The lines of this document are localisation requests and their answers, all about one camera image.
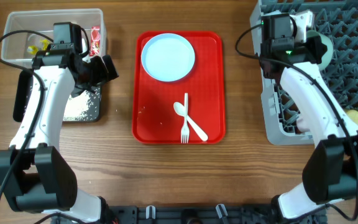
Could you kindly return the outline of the white plastic fork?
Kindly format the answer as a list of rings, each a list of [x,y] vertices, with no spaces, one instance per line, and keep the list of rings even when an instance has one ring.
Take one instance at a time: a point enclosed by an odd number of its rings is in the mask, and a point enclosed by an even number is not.
[[[189,141],[189,135],[190,135],[190,130],[188,127],[188,94],[185,93],[184,95],[184,110],[183,110],[183,115],[184,115],[184,122],[183,122],[183,126],[181,128],[181,143],[182,144],[188,144]]]

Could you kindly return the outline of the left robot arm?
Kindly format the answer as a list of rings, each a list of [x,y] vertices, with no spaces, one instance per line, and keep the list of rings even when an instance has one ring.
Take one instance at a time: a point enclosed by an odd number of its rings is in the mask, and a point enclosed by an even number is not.
[[[59,151],[67,101],[117,78],[109,55],[85,57],[90,42],[84,28],[71,22],[53,26],[48,47],[21,68],[17,101],[20,128],[0,150],[0,201],[15,212],[41,213],[76,223],[117,223],[102,197],[78,188],[76,175]]]

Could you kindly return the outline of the white plastic spoon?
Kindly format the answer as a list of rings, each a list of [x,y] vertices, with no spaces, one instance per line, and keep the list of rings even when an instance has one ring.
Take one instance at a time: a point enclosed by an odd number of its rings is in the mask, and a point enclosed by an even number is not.
[[[173,108],[177,115],[184,117],[185,107],[181,103],[174,102]],[[187,121],[202,141],[208,140],[208,135],[189,116],[187,116]]]

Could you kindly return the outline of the red clear plastic wrapper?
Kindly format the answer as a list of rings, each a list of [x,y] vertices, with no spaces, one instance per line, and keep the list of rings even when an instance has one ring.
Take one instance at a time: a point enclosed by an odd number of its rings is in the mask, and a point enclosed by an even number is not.
[[[101,29],[100,26],[93,26],[91,28],[91,45],[89,56],[97,56],[100,53]]]

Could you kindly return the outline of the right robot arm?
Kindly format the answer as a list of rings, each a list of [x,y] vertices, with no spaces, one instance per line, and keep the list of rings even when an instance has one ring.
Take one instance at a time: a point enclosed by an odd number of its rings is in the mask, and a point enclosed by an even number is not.
[[[264,77],[290,95],[300,111],[298,127],[312,134],[315,146],[301,184],[277,198],[280,216],[288,222],[343,200],[358,201],[358,125],[321,76],[333,57],[333,43],[313,27],[311,11],[261,18]]]

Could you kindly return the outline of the light blue plate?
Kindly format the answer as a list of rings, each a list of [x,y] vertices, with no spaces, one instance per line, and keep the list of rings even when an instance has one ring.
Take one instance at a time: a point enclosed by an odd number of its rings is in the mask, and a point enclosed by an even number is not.
[[[186,77],[195,65],[195,50],[178,34],[163,33],[152,37],[141,51],[145,72],[160,82],[175,82]]]

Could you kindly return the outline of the yellow plastic cup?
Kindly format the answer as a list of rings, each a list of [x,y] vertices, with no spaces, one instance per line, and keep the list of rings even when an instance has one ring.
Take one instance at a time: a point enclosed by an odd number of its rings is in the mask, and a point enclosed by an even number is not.
[[[345,110],[348,117],[356,124],[358,125],[358,111],[356,110]]]

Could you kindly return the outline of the yellow candy wrapper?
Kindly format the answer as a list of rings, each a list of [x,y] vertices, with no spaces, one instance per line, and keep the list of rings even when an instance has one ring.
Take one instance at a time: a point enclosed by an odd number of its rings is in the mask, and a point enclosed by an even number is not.
[[[40,40],[37,45],[30,45],[27,48],[27,53],[35,55],[38,51],[47,50],[50,42],[47,39]]]

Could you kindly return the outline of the mint green bowl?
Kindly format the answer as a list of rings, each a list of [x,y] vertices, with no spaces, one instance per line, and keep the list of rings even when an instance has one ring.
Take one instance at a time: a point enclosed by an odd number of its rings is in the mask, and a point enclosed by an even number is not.
[[[310,37],[316,37],[317,35],[321,37],[321,42],[323,44],[323,52],[324,52],[323,56],[321,57],[321,63],[318,64],[318,68],[320,71],[323,71],[331,63],[334,49],[333,49],[332,41],[327,36],[320,34],[315,30],[309,30],[306,36],[307,38],[310,38]]]

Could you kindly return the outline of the pale pink plastic cup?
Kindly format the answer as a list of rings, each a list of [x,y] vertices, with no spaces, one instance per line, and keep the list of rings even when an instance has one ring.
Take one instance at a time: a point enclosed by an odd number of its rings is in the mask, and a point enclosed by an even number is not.
[[[309,117],[305,117],[302,114],[299,114],[296,120],[296,126],[300,133],[307,133],[311,131],[311,120]]]

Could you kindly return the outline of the white rice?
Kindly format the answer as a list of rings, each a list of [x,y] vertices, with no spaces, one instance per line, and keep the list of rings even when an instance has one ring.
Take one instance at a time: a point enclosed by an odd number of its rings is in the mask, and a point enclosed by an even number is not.
[[[65,107],[64,122],[93,122],[100,116],[101,88],[93,88],[94,93],[84,91],[72,98],[71,95]]]

